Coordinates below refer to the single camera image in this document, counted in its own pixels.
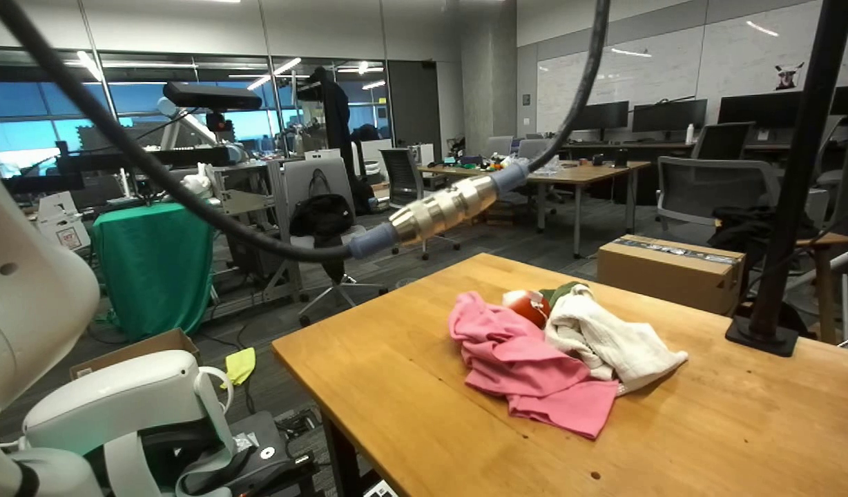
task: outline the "pink cloth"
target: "pink cloth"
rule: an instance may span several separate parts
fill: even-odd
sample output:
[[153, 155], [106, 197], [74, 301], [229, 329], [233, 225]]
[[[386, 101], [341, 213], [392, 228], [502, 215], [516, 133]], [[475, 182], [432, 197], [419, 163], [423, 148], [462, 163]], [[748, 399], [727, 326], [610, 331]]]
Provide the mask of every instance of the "pink cloth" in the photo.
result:
[[509, 409], [596, 438], [608, 421], [617, 381], [588, 378], [588, 367], [544, 341], [541, 329], [477, 291], [458, 296], [451, 336], [462, 341], [466, 384], [501, 396]]

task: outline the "cable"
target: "cable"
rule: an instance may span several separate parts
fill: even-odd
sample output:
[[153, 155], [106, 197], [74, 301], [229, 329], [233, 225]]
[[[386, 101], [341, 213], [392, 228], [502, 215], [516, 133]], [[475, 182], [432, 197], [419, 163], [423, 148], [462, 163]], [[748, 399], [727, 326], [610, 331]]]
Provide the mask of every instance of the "cable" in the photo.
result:
[[86, 113], [89, 120], [113, 144], [120, 146], [149, 178], [154, 178], [171, 197], [187, 206], [202, 220], [213, 224], [215, 228], [254, 242], [260, 247], [285, 254], [300, 261], [341, 261], [349, 260], [349, 246], [338, 247], [300, 247], [274, 238], [265, 238], [244, 224], [233, 220], [226, 213], [209, 206], [205, 197], [193, 196], [187, 188], [180, 184], [153, 155], [146, 155], [133, 138], [109, 116], [99, 101], [81, 86], [81, 79], [67, 69], [67, 64], [53, 51], [46, 37], [35, 30], [31, 15], [13, 1], [0, 0], [0, 21], [12, 30], [13, 37], [31, 51], [31, 57], [53, 73], [59, 88]]
[[579, 88], [577, 88], [577, 94], [575, 94], [575, 98], [571, 98], [571, 105], [568, 105], [568, 109], [566, 109], [566, 116], [559, 126], [555, 140], [550, 144], [550, 148], [544, 148], [538, 156], [533, 156], [527, 170], [546, 166], [562, 151], [568, 133], [577, 126], [579, 109], [585, 106], [588, 94], [593, 88], [593, 79], [596, 79], [596, 70], [600, 70], [600, 54], [604, 51], [608, 24], [610, 24], [610, 0], [596, 0], [592, 37], [588, 37], [588, 57], [585, 57]]

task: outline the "yellow object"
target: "yellow object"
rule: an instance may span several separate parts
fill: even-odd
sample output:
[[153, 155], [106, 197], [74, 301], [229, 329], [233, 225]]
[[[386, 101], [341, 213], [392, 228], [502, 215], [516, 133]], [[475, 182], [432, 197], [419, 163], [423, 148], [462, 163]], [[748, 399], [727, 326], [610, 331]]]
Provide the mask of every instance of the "yellow object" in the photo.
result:
[[226, 378], [236, 385], [248, 381], [254, 367], [258, 367], [258, 351], [254, 347], [244, 347], [244, 351], [226, 356]]

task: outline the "crumpled fabric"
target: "crumpled fabric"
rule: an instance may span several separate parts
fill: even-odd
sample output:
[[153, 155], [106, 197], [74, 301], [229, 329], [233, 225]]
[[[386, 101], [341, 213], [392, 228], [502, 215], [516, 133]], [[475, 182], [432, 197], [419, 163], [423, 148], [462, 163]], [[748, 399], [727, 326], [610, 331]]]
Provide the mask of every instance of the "crumpled fabric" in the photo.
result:
[[593, 378], [617, 371], [621, 391], [644, 388], [687, 358], [686, 351], [669, 351], [649, 322], [626, 322], [603, 309], [585, 284], [559, 298], [544, 338], [579, 356]]
[[593, 381], [585, 360], [550, 345], [544, 331], [513, 309], [463, 291], [451, 313], [451, 338], [462, 345], [466, 384], [506, 396], [513, 414], [588, 438], [604, 428], [618, 384]]

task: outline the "cardboard box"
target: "cardboard box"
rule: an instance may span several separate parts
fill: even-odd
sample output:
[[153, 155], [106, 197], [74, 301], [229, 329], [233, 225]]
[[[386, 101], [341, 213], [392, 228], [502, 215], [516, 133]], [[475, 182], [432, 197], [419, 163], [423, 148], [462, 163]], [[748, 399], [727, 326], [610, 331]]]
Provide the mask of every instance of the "cardboard box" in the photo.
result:
[[162, 333], [154, 333], [149, 338], [117, 347], [110, 353], [102, 353], [102, 356], [95, 356], [89, 360], [81, 360], [81, 365], [70, 367], [70, 378], [81, 378], [81, 374], [89, 374], [91, 369], [102, 369], [109, 365], [117, 365], [117, 360], [124, 360], [124, 358], [136, 358], [136, 356], [146, 356], [146, 353], [154, 353], [154, 351], [187, 351], [193, 356], [198, 353], [193, 338], [186, 336], [182, 331], [162, 331]]
[[596, 282], [731, 313], [742, 284], [740, 250], [624, 233], [600, 247]]

